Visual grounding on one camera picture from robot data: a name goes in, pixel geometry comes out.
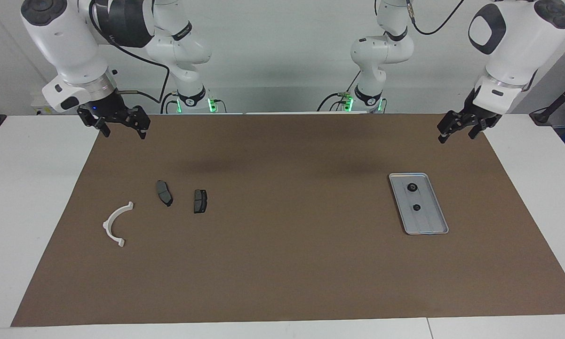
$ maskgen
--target brown work surface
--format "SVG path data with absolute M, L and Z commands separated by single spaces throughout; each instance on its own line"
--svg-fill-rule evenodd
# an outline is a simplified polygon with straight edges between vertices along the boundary
M 440 118 L 156 116 L 145 141 L 112 125 L 13 326 L 565 314 L 565 274 L 486 138 L 440 145 Z M 449 234 L 405 234 L 392 172 L 429 175 Z M 119 248 L 102 223 L 129 201 Z

